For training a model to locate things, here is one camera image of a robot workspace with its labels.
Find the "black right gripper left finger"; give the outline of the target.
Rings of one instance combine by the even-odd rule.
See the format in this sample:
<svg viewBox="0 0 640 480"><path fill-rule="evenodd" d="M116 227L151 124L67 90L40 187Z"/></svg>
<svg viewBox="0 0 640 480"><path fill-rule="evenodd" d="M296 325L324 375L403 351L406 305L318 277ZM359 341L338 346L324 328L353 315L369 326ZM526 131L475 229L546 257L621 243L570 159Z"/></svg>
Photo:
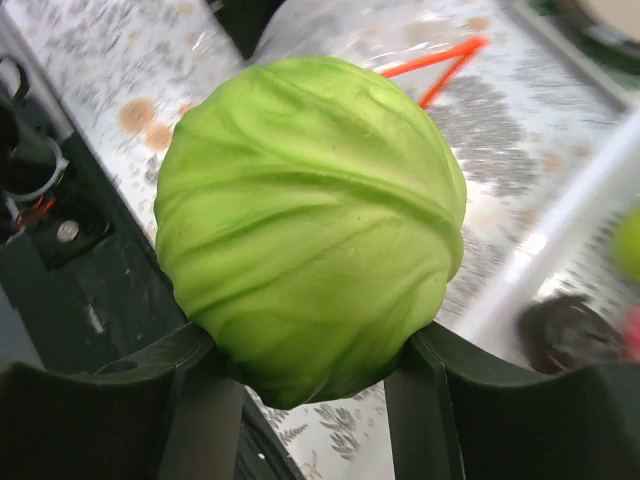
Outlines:
<svg viewBox="0 0 640 480"><path fill-rule="evenodd" d="M243 402L193 324L94 374L1 364L4 479L230 479Z"/></svg>

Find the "white plastic basket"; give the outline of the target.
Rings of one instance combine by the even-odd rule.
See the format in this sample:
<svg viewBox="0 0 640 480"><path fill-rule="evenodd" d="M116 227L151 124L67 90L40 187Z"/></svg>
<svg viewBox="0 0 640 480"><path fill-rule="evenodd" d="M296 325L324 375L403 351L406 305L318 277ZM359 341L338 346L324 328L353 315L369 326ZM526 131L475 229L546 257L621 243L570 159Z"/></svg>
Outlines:
<svg viewBox="0 0 640 480"><path fill-rule="evenodd" d="M563 259L615 208L638 197L639 111L634 110L508 256L453 331L485 349L498 343Z"/></svg>

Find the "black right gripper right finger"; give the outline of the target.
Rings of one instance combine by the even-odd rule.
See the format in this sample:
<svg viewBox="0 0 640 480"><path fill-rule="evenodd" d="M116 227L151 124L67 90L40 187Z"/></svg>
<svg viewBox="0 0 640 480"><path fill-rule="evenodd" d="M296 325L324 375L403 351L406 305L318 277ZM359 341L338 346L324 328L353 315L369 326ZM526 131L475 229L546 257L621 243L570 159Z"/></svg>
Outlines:
<svg viewBox="0 0 640 480"><path fill-rule="evenodd" d="M635 479L639 367L557 376L499 359L431 324L385 393L399 479Z"/></svg>

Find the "green fake cabbage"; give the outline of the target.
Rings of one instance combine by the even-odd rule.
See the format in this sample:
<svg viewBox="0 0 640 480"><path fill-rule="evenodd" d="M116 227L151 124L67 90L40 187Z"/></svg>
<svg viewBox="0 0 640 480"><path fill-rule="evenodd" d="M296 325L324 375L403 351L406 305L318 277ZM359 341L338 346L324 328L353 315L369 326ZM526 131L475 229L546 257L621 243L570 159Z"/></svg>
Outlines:
<svg viewBox="0 0 640 480"><path fill-rule="evenodd" d="M155 248L177 303L273 408L384 379L463 258L463 172L394 82L339 58L251 66L177 123Z"/></svg>

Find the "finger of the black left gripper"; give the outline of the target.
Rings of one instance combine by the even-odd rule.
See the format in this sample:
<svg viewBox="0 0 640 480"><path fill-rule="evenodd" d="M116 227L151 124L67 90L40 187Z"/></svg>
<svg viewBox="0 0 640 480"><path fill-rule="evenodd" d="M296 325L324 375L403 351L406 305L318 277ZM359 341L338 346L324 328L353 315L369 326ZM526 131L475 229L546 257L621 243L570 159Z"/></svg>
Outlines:
<svg viewBox="0 0 640 480"><path fill-rule="evenodd" d="M284 0L205 0L214 17L244 60L255 53L260 39Z"/></svg>

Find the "clear zip top bag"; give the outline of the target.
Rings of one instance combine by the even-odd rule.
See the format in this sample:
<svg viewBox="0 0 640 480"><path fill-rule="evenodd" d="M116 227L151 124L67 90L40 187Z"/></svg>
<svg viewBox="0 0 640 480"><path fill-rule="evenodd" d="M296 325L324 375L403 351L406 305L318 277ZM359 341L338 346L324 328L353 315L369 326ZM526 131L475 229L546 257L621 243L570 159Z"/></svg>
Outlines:
<svg viewBox="0 0 640 480"><path fill-rule="evenodd" d="M415 92L424 109L488 44L455 28L436 1L287 1L252 61L339 57Z"/></svg>

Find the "green fake pear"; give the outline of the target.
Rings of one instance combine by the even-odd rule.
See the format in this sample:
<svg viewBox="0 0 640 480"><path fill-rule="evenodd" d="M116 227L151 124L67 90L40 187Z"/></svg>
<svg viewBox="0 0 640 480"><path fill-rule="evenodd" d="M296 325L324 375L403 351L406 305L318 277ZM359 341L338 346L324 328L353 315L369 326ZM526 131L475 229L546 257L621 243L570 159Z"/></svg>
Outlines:
<svg viewBox="0 0 640 480"><path fill-rule="evenodd" d="M615 266L636 283L640 280L640 212L636 207L616 228L612 239Z"/></svg>

